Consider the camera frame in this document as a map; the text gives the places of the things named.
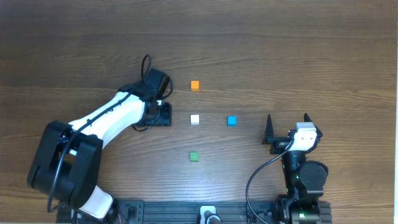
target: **wood grain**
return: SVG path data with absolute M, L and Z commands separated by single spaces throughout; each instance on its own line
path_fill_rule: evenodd
M 123 131 L 103 153 L 101 188 L 147 201 L 244 201 L 249 176 L 272 157 L 260 144 L 266 115 L 286 135 L 307 112 L 324 133 L 309 157 L 330 168 L 322 199 L 334 222 L 391 223 L 396 12 L 393 0 L 0 1 L 0 222 L 55 220 L 47 196 L 26 184 L 44 127 L 106 103 L 152 54 L 174 80 L 173 125 Z M 284 189 L 276 162 L 250 196 Z

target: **wooden surface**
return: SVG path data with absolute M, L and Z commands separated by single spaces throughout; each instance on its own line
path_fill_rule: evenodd
M 44 127 L 109 101 L 152 54 L 174 80 L 172 127 L 113 140 L 105 191 L 244 201 L 249 176 L 272 157 L 260 144 L 266 115 L 285 136 L 307 112 L 324 133 L 309 158 L 330 168 L 322 200 L 334 222 L 392 223 L 396 10 L 393 0 L 0 1 L 0 222 L 54 222 L 47 196 L 26 184 Z M 250 196 L 284 189 L 276 162 Z

